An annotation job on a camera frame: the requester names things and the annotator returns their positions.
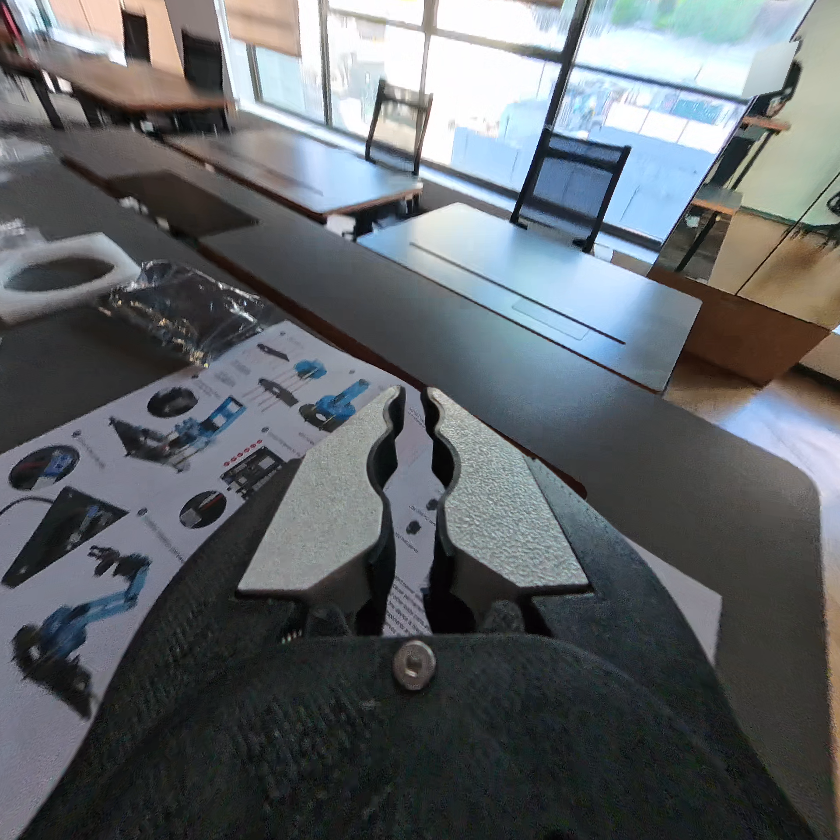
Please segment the printed instruction booklet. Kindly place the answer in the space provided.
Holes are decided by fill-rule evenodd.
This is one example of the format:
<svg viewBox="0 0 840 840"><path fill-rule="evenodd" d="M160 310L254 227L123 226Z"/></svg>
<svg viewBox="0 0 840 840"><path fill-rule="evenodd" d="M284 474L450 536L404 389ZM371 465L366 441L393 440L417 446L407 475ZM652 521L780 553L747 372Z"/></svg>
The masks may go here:
<svg viewBox="0 0 840 840"><path fill-rule="evenodd" d="M284 322L2 454L2 838L46 801L184 562L331 437L258 395L303 361L320 372L293 395L336 391L355 419L397 383Z"/></svg>

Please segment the large glass window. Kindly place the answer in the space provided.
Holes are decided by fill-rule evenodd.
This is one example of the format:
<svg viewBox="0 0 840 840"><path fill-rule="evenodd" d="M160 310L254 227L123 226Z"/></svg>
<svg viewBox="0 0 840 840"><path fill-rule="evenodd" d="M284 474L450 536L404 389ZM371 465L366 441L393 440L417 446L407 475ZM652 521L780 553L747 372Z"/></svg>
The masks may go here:
<svg viewBox="0 0 840 840"><path fill-rule="evenodd" d="M632 148L609 228L663 243L813 2L298 1L301 57L230 38L237 91L345 134L379 79L433 93L422 160L514 196L545 123Z"/></svg>

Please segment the black mesh chair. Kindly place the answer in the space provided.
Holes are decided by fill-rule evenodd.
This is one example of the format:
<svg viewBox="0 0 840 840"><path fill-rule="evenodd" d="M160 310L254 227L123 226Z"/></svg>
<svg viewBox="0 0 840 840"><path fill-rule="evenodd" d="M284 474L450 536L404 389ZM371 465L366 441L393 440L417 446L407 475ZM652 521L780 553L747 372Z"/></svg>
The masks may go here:
<svg viewBox="0 0 840 840"><path fill-rule="evenodd" d="M364 159L418 176L434 94L379 79Z"/></svg>
<svg viewBox="0 0 840 840"><path fill-rule="evenodd" d="M544 126L511 224L549 228L591 255L631 151Z"/></svg>

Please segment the brown wooden desk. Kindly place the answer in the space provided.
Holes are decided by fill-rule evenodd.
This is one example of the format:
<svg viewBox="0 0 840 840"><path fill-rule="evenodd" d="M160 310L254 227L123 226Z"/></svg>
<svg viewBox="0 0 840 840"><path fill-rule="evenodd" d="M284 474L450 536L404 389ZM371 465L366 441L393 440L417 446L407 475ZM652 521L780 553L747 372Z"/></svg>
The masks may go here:
<svg viewBox="0 0 840 840"><path fill-rule="evenodd" d="M177 132L183 133L179 114L206 112L217 115L214 132L229 131L228 100L222 93L195 87L184 77L147 62L123 65L106 56L72 55L54 49L31 49L24 54L2 49L1 63L3 71L29 80L53 130L64 131L66 127L49 96L46 77L70 84L92 128L102 126L99 113L104 110L134 127L151 114L163 114Z"/></svg>

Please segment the black office chair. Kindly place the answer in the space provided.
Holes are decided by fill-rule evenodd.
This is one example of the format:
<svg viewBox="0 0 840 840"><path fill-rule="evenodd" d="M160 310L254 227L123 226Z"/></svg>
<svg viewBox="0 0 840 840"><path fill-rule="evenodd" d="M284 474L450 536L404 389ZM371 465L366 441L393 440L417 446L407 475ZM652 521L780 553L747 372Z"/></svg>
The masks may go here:
<svg viewBox="0 0 840 840"><path fill-rule="evenodd" d="M205 92L224 92L224 56L221 42L192 35L182 29L183 71L185 79Z"/></svg>

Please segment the beige roller blind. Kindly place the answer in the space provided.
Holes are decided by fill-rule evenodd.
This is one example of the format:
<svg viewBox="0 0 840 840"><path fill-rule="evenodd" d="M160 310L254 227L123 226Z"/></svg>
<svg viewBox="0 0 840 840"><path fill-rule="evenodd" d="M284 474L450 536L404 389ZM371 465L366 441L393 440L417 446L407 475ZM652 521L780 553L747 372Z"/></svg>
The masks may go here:
<svg viewBox="0 0 840 840"><path fill-rule="evenodd" d="M301 57L298 1L225 1L231 39Z"/></svg>

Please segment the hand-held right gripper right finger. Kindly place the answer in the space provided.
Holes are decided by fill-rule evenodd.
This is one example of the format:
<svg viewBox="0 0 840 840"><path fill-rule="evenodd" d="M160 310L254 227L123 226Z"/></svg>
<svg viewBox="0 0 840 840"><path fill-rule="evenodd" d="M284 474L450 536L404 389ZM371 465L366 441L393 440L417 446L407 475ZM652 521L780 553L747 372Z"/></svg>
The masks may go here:
<svg viewBox="0 0 840 840"><path fill-rule="evenodd" d="M534 475L539 464L436 387L422 394L441 486L423 605L434 634L477 630L495 602L591 584Z"/></svg>

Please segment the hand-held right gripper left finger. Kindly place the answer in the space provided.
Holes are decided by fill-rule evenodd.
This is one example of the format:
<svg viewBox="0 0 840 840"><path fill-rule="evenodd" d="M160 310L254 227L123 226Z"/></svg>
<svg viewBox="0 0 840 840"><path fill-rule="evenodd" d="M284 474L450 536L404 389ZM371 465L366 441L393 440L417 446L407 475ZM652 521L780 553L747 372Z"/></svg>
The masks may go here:
<svg viewBox="0 0 840 840"><path fill-rule="evenodd" d="M335 606L380 635L396 572L385 486L397 469L406 391L393 385L301 460L237 593Z"/></svg>

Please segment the black crinkled plastic bag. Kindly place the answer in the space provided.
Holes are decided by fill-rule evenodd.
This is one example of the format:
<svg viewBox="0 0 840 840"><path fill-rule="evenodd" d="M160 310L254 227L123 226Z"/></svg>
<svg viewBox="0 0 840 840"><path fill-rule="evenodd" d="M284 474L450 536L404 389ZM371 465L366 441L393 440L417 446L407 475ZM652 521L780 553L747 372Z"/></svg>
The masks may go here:
<svg viewBox="0 0 840 840"><path fill-rule="evenodd" d="M163 259L144 262L139 275L112 289L98 308L203 368L284 319L255 293Z"/></svg>

